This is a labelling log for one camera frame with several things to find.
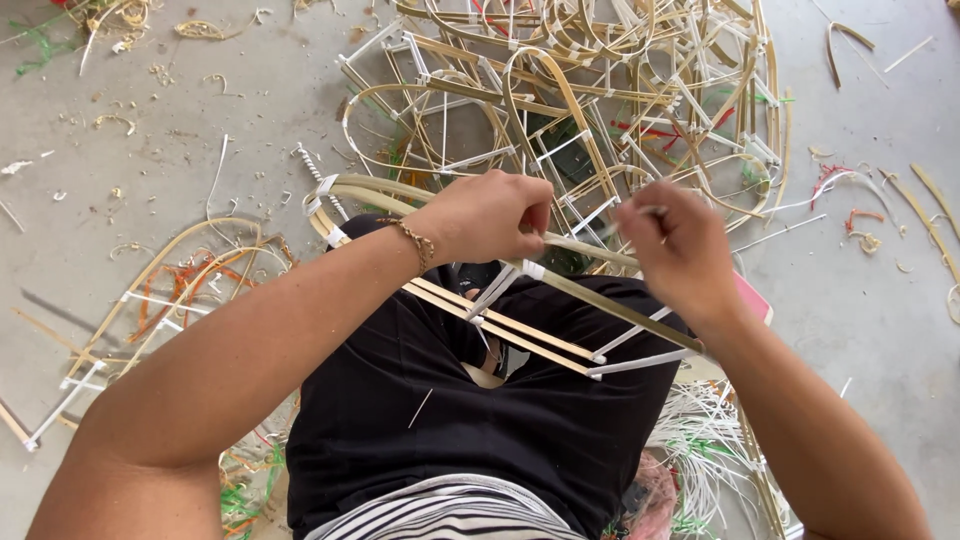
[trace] person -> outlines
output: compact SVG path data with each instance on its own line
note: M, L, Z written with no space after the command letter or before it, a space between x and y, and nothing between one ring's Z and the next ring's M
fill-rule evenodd
M454 261L534 257L552 198L548 181L490 171L453 182L402 226L347 223L353 241L206 315L104 391L28 539L222 538L220 452L301 384L287 447L295 538L597 538L677 364L595 381L531 356L480 388L460 363L483 365L479 332L399 290L422 263L454 287ZM577 279L648 315L666 304L676 315L664 322L706 344L804 538L931 538L876 435L741 304L722 219L667 183L641 189L616 219L646 281ZM406 231L430 240L432 257ZM494 308L588 348L628 328L529 279ZM675 348L642 332L610 362Z

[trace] black pants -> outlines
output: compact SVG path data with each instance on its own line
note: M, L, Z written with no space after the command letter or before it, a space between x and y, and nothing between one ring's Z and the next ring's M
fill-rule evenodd
M343 230L356 238L379 226L361 215ZM449 267L424 278L460 292ZM638 280L571 279L640 313L662 307ZM589 350L631 327L527 278L492 308ZM685 331L675 314L662 322ZM642 332L607 358L616 363L677 348ZM617 517L679 362L596 381L531 355L506 383L488 390L460 365L478 365L485 352L471 323L402 290L387 299L303 382L287 446L294 538L373 498L452 473L513 481L574 530L599 537Z

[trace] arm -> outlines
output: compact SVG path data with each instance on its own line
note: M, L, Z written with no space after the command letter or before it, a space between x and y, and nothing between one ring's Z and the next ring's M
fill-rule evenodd
M637 211L648 205L667 213ZM696 331L736 388L806 538L932 538L883 443L740 301L723 220L666 183L639 191L617 218L651 291Z
M431 266L527 257L548 219L545 180L460 179L404 223ZM249 291L161 346L84 416L28 539L222 538L217 458L420 270L388 227Z

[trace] braided bracelet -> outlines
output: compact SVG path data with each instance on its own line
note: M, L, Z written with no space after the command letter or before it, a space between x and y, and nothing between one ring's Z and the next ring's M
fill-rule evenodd
M381 217L376 221L379 223L387 223L389 225L396 225L400 227L403 230L403 233L414 241L414 244L417 245L417 251L420 252L420 275L422 276L425 274L428 270L427 261L433 258L433 242L411 231L410 228L399 219L395 219L393 217Z

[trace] pile of bamboo frames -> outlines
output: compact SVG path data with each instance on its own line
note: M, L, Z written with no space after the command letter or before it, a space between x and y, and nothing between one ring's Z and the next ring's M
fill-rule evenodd
M355 53L339 57L342 71L357 87L343 110L344 135L369 175L324 177L311 166L319 185L304 198L303 209L313 227L330 245L343 245L349 238L327 215L326 198L336 205L338 197L347 197L405 215L415 209L407 202L429 201L444 181L502 168L545 178L556 187L551 231L545 235L548 245L595 260L594 273L639 276L636 261L629 257L629 245L616 237L601 238L602 233L591 224L605 216L609 224L612 205L649 182L679 182L697 191L713 207L729 212L728 231L761 217L770 189L776 187L774 182L779 181L782 194L789 153L783 144L786 137L781 137L783 107L773 40L759 0L753 0L749 8L735 0L610 0L602 4L590 0L465 0L457 11L449 8L449 3L441 10L435 0L425 0L422 7L394 0L398 17ZM612 22L598 20L604 9L612 13ZM435 34L422 28L431 28ZM385 55L393 82L372 83L362 75L362 63L374 49ZM414 73L405 64L413 65ZM586 77L595 82L584 84ZM718 109L708 103L709 97L717 94L725 96ZM629 115L628 121L621 123L621 134L613 135L607 129L601 110L609 103L620 105ZM355 119L360 104L396 122L400 142L389 159L368 155L354 139L351 128L359 124ZM476 106L479 121L492 128L492 140L479 155L453 158L447 148L448 116L463 106ZM531 129L533 114L549 121ZM574 186L564 182L555 163L555 153L561 148L549 148L543 140L550 130L570 120L576 135L561 146L578 145L593 171ZM723 136L718 128L727 120L732 135ZM440 143L431 140L431 124L441 126ZM648 144L664 131L672 131L673 139L681 143L677 145L679 157ZM708 147L713 155L708 155ZM716 156L717 148L729 152ZM731 160L742 161L742 173L737 176L747 178L743 184L749 187L744 191L755 196L744 207L713 192L715 175L724 174L715 172L720 169L717 165ZM418 179L430 181L420 181L430 190L417 187ZM595 241L579 241L584 237L578 233ZM403 288L474 323L480 331L598 380L611 371L706 356L702 343L658 322L666 309L646 317L531 261L503 262L506 267L495 284L525 274L631 323L634 329L600 350L588 351L489 309L495 292L492 299L489 295L474 303L421 279ZM627 366L603 365L605 352L640 331L650 331L682 348L669 357L641 358ZM593 365L585 367L554 350ZM780 520L784 508L774 495L776 490L745 419L741 427L756 465L751 478L771 529L779 538L796 534L796 527L788 531Z

